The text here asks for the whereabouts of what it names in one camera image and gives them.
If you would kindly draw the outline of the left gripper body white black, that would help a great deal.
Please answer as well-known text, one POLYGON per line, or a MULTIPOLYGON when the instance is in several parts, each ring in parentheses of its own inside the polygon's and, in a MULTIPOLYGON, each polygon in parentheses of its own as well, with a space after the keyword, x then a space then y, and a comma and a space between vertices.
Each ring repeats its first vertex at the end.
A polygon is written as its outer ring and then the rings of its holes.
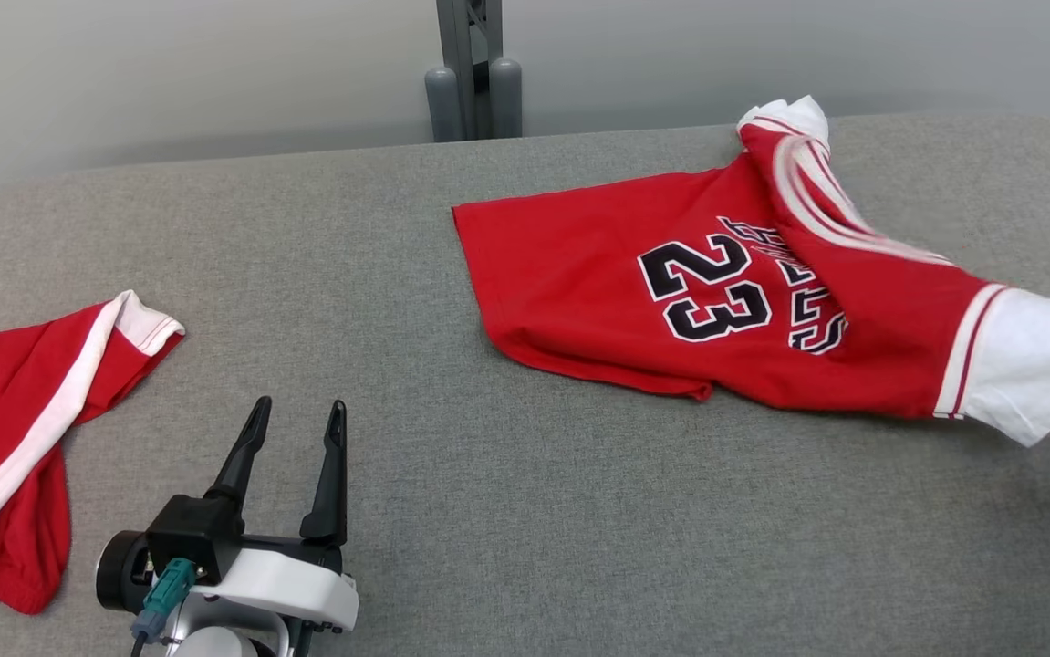
MULTIPOLYGON (((171 612, 165 633, 192 633, 212 626, 287 633, 291 620, 312 631, 354 631, 360 610, 354 579, 333 569, 330 556, 306 561, 284 553, 299 545, 295 539, 247 537, 220 582, 191 587, 185 601, 171 612)), ((109 541, 94 571, 100 606, 140 612, 158 578, 148 566, 149 555, 141 532, 123 531, 109 541)))

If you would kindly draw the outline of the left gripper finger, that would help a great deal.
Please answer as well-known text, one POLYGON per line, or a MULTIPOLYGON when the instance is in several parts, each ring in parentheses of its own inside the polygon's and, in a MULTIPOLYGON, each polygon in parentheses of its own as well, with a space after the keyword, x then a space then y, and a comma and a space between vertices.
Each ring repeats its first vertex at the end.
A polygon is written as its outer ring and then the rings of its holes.
POLYGON ((233 448, 224 459, 220 473, 204 492, 204 499, 215 502, 227 524, 236 536, 244 533, 244 499, 253 470, 256 455, 265 445, 267 425, 273 410, 270 396, 258 398, 246 417, 242 432, 233 448))
POLYGON ((346 542, 346 404, 335 400, 326 424, 324 458, 311 511, 300 525, 304 541, 341 548, 346 542))

